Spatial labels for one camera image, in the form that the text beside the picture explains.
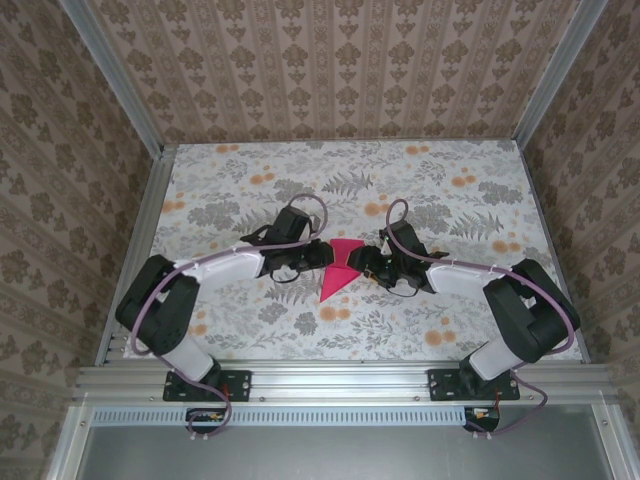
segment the pink object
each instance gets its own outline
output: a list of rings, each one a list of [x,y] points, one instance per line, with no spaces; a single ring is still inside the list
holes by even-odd
[[[353,250],[364,246],[364,241],[334,238],[329,241],[329,245],[333,247],[334,260],[324,272],[320,302],[324,302],[331,295],[342,290],[360,276],[360,272],[347,265],[347,260]]]

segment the patterned wall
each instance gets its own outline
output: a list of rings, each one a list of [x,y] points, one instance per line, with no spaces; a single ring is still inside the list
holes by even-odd
[[[640,1],[610,1],[525,155],[640,446]]]
[[[0,19],[0,477],[31,479],[93,362],[150,159],[55,0]]]
[[[577,0],[90,0],[167,143],[509,137]]]

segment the mounting plate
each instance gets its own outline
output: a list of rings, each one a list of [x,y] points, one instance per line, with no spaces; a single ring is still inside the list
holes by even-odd
[[[248,402],[251,393],[250,370],[222,370],[216,387],[232,402]],[[194,387],[173,372],[167,373],[162,399],[165,402],[219,402],[211,392]]]
[[[519,400],[520,390],[518,385],[511,386],[511,375],[504,372],[491,381],[483,391],[476,396],[471,396],[460,388],[460,370],[456,368],[441,368],[427,370],[429,379],[429,394],[432,401],[446,402],[459,400],[496,400],[496,389],[500,400]]]

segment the floral tablecloth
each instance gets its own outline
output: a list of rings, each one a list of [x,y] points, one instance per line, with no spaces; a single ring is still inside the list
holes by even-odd
[[[181,145],[152,253],[187,259],[225,249],[298,192],[329,206],[326,241],[373,243],[389,204],[403,197],[429,251],[499,265],[526,256],[556,278],[519,152],[506,140]],[[297,206],[321,215],[313,201]],[[481,302],[400,298],[361,277],[320,304],[322,278],[203,288],[190,333],[218,358],[305,360],[461,359],[498,335]],[[581,356],[576,347],[561,358]]]

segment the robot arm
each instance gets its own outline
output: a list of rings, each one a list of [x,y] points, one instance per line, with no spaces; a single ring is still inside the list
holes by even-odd
[[[280,211],[273,225],[242,237],[232,255],[201,264],[197,259],[171,262],[155,255],[146,261],[121,300],[116,319],[133,330],[144,303],[158,284],[175,269],[193,263],[176,275],[153,301],[140,324],[138,338],[156,357],[165,359],[190,380],[216,386],[220,365],[188,334],[198,292],[201,288],[217,290],[240,280],[272,276],[285,266],[299,274],[329,265],[333,262],[333,249],[317,239],[294,248],[259,248],[297,242],[311,228],[310,217],[289,205]],[[255,246],[256,250],[235,252],[241,246]]]
[[[447,253],[427,254],[413,227],[405,220],[390,225],[405,249],[440,259]],[[387,290],[405,282],[417,293],[453,293],[486,301],[496,319],[501,337],[471,353],[460,362],[461,392],[466,396],[492,391],[492,381],[523,363],[535,363],[567,337],[567,327],[558,312],[540,295],[520,282],[493,271],[479,271],[452,264],[431,264],[402,252],[380,230],[382,249],[361,247],[352,252],[349,266],[374,279]],[[555,300],[569,317],[573,329],[580,326],[577,312],[539,263],[525,259],[512,272],[533,282]]]

